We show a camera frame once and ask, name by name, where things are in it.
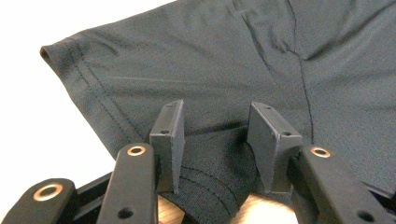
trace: wooden surface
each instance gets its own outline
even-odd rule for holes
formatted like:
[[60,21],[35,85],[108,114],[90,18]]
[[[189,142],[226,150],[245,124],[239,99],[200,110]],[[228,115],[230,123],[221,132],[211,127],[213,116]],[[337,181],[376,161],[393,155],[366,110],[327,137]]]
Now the wooden surface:
[[[163,224],[180,224],[184,212],[159,196],[159,218]],[[231,221],[237,223],[297,223],[294,212],[285,204],[251,194]]]

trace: black hole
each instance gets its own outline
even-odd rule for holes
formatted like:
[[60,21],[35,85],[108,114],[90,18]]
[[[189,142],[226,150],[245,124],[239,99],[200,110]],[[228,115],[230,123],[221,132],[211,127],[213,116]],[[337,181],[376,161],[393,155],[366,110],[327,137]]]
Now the black hole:
[[282,134],[286,135],[286,136],[291,136],[291,133],[289,133],[289,132],[282,132]]
[[322,149],[315,149],[315,152],[318,153],[319,155],[326,155],[326,151]]
[[41,191],[40,195],[41,196],[50,195],[51,193],[55,192],[55,190],[56,190],[55,187],[47,188],[47,189],[44,189],[43,191]]
[[358,216],[366,222],[374,222],[374,217],[365,211],[359,211]]
[[142,148],[136,147],[136,148],[133,148],[131,151],[132,151],[132,153],[139,153],[142,151]]
[[131,208],[124,208],[119,211],[119,218],[121,218],[121,219],[125,219],[125,218],[131,217],[133,215],[134,215],[134,213],[132,212]]

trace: white background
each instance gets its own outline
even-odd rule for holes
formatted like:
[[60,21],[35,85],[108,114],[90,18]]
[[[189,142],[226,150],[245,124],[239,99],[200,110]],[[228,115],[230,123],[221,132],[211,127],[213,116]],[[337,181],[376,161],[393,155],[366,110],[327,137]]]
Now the white background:
[[38,182],[62,177],[79,188],[114,168],[60,79],[41,59],[41,46],[171,1],[0,3],[0,220]]

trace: dark gray fabric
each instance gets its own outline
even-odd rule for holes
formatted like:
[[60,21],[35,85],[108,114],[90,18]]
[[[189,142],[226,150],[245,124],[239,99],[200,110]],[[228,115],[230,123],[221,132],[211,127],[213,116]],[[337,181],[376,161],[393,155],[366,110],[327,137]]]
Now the dark gray fabric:
[[185,101],[180,194],[202,223],[262,192],[243,144],[251,101],[306,144],[337,150],[362,181],[396,188],[395,1],[180,0],[92,28],[41,55],[113,157]]

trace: seam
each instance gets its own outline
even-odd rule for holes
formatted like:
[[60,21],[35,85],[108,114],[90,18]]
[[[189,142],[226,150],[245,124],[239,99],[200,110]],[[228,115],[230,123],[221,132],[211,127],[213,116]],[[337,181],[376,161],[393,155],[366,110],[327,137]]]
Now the seam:
[[76,69],[78,70],[79,75],[81,76],[81,78],[85,81],[85,83],[87,84],[88,88],[90,89],[90,92],[92,93],[92,95],[95,97],[95,99],[97,100],[97,102],[99,102],[99,104],[102,106],[102,108],[107,112],[107,114],[111,117],[111,119],[117,124],[117,127],[120,129],[120,131],[124,134],[124,137],[131,142],[131,139],[129,138],[128,134],[126,134],[126,132],[121,128],[120,124],[116,121],[116,119],[113,117],[113,115],[111,115],[111,113],[107,110],[107,108],[105,107],[105,105],[102,103],[102,101],[99,99],[99,97],[93,93],[92,90],[92,86],[90,85],[90,83],[88,82],[88,80],[82,75],[81,70],[78,67],[78,64],[76,62],[76,60],[73,57],[72,54],[72,50],[70,49],[69,46],[67,46],[66,43],[64,43],[64,45],[67,48],[67,51],[69,52],[70,55],[70,59],[72,60],[73,64],[75,65]]
[[185,179],[185,180],[187,180],[187,181],[190,181],[191,183],[194,183],[194,184],[196,184],[197,186],[199,186],[199,187],[201,187],[201,188],[203,188],[203,189],[206,189],[207,191],[209,191],[210,193],[212,193],[212,195],[215,195],[216,198],[218,198],[218,200],[221,202],[221,204],[223,205],[223,207],[224,207],[225,210],[227,211],[229,217],[232,217],[230,210],[229,210],[228,207],[225,205],[224,201],[220,198],[219,195],[217,195],[215,192],[213,192],[213,191],[210,190],[209,188],[207,188],[207,187],[201,185],[200,183],[198,183],[198,182],[196,182],[196,181],[194,181],[194,180],[191,180],[191,179],[189,179],[189,178],[187,178],[187,177],[184,177],[184,176],[181,176],[180,178]]
[[305,85],[303,61],[302,61],[300,55],[299,55],[299,54],[297,53],[297,51],[296,51],[296,46],[297,46],[297,37],[296,37],[297,19],[296,19],[296,14],[294,13],[293,7],[291,6],[290,0],[286,0],[286,1],[287,1],[287,3],[289,4],[290,11],[291,11],[291,15],[292,15],[292,18],[293,18],[293,20],[294,20],[294,27],[293,27],[293,41],[294,41],[293,54],[295,54],[295,55],[297,56],[297,58],[298,58],[298,63],[299,63],[299,65],[300,65],[301,79],[302,79],[302,82],[303,82],[304,95],[305,95],[306,104],[307,104],[307,106],[308,106],[309,122],[310,122],[310,126],[311,126],[311,144],[314,145],[314,143],[315,143],[315,137],[314,137],[314,119],[313,119],[313,116],[312,116],[311,103],[310,103],[310,101],[309,101],[308,91],[307,91],[306,85]]
[[203,172],[203,171],[200,171],[200,170],[197,170],[197,169],[194,169],[194,168],[190,168],[190,167],[186,167],[186,166],[181,166],[181,167],[184,168],[184,169],[187,169],[187,170],[193,170],[193,171],[195,171],[195,172],[198,172],[198,173],[201,173],[201,174],[203,174],[203,175],[207,175],[207,176],[210,176],[210,177],[216,179],[216,180],[219,181],[228,191],[230,191],[230,193],[233,195],[233,199],[235,200],[235,203],[236,203],[237,207],[241,207],[241,204],[239,204],[239,202],[236,200],[236,196],[235,196],[235,194],[233,193],[233,191],[232,191],[232,190],[228,187],[228,185],[227,185],[226,183],[224,183],[222,180],[218,179],[217,177],[215,177],[215,176],[213,176],[213,175],[207,174],[207,173],[205,173],[205,172]]
[[122,110],[120,109],[120,106],[113,100],[113,98],[110,97],[110,94],[108,93],[108,91],[106,90],[105,86],[103,85],[103,83],[100,81],[100,79],[95,75],[95,73],[92,71],[92,69],[88,66],[87,62],[85,61],[85,57],[84,54],[82,53],[82,50],[79,46],[79,43],[77,41],[75,41],[74,39],[72,39],[73,43],[75,43],[77,50],[80,54],[81,60],[83,61],[84,65],[87,66],[88,70],[90,71],[91,75],[95,78],[95,80],[99,83],[99,86],[101,87],[103,93],[105,94],[105,96],[111,101],[111,103],[113,103],[113,105],[117,108],[117,110],[120,112],[120,114],[122,114],[122,116],[127,120],[127,122],[131,125],[131,127],[134,129],[134,131],[137,133],[137,135],[143,139],[143,135],[137,131],[136,127],[132,124],[131,120],[125,116],[125,113],[122,112]]

